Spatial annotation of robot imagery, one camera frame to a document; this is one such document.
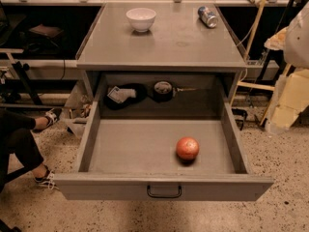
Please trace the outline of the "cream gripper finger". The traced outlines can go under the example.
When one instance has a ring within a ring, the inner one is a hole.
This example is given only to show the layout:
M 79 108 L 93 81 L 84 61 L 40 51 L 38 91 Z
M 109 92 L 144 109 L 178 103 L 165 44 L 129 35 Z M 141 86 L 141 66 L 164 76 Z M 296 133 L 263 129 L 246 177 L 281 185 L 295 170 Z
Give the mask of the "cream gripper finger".
M 287 28 L 281 29 L 279 32 L 268 38 L 264 47 L 270 50 L 283 50 L 285 46 Z
M 276 82 L 267 112 L 266 131 L 287 131 L 298 115 L 309 106 L 309 70 L 296 69 L 289 76 L 281 75 Z

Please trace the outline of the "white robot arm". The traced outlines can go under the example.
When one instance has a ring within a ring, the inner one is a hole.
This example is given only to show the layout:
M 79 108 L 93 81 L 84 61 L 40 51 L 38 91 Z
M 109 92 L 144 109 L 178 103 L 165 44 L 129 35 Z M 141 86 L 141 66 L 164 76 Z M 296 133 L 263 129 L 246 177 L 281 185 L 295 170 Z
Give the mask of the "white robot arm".
M 309 106 L 309 2 L 265 46 L 282 49 L 285 62 L 295 67 L 289 76 L 279 76 L 267 111 L 266 131 L 281 133 Z

